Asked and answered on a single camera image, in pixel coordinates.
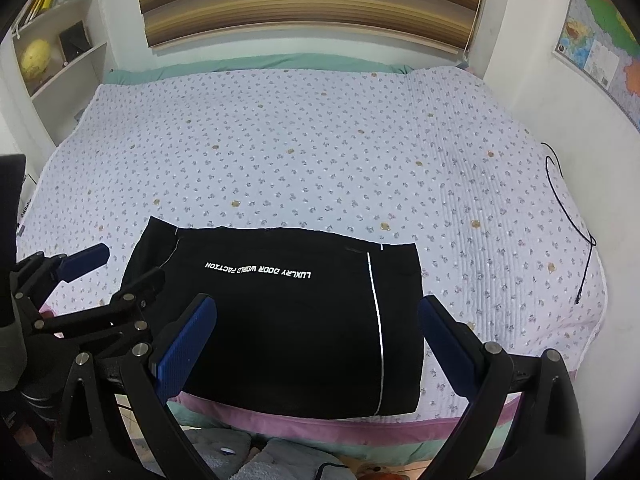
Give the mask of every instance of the silver bolt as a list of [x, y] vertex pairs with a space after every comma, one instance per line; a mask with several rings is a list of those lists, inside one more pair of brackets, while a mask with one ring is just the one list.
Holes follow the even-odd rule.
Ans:
[[488, 341], [486, 343], [484, 343], [484, 349], [489, 352], [489, 354], [499, 354], [500, 352], [502, 352], [502, 347], [494, 342], [494, 341]]
[[549, 359], [550, 361], [557, 363], [560, 360], [560, 354], [558, 353], [558, 351], [556, 350], [547, 350], [546, 351], [546, 358]]
[[81, 352], [76, 356], [76, 364], [83, 365], [89, 360], [89, 354], [87, 352]]
[[133, 352], [133, 355], [140, 357], [149, 352], [149, 345], [146, 343], [138, 343], [131, 351]]

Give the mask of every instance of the mattress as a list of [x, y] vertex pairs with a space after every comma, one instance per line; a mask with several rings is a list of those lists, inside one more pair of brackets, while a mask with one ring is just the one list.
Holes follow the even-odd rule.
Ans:
[[[550, 178], [586, 232], [553, 166]], [[42, 173], [19, 255], [107, 244], [106, 266], [48, 301], [58, 314], [104, 304], [151, 215], [187, 228], [415, 243], [424, 293], [456, 320], [509, 352], [556, 348], [570, 371], [606, 309], [595, 250], [575, 304], [590, 246], [554, 197], [543, 148], [457, 68], [242, 70], [102, 85]], [[466, 400], [428, 347], [424, 355], [416, 412], [357, 424], [409, 424], [412, 442], [436, 438], [436, 426], [450, 431]]]

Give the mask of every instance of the pink fabric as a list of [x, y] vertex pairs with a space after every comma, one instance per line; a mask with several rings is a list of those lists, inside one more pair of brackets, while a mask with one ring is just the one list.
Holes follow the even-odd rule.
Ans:
[[[239, 430], [289, 440], [304, 439], [352, 446], [400, 446], [431, 440], [445, 440], [459, 421], [458, 418], [437, 418], [417, 422], [382, 424], [319, 420], [251, 412], [212, 400], [201, 399], [185, 392], [182, 392], [175, 400], [192, 412], [210, 416]], [[517, 406], [518, 399], [508, 402], [502, 410], [498, 424], [512, 420]]]

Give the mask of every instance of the yellow round object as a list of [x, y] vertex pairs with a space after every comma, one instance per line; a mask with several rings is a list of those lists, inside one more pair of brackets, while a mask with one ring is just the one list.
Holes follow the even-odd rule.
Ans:
[[47, 70], [51, 61], [51, 46], [47, 41], [34, 40], [20, 58], [20, 71], [25, 81], [32, 81]]

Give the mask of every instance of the bookshelf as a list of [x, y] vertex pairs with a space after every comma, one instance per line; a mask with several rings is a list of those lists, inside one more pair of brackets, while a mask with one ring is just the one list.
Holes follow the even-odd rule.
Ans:
[[[77, 22], [83, 23], [92, 47], [66, 63], [59, 35]], [[65, 0], [16, 30], [13, 45], [18, 63], [34, 40], [51, 45], [51, 61], [38, 82], [24, 84], [31, 105], [57, 146], [77, 126], [78, 113], [91, 101], [104, 73], [114, 68], [100, 0]]]

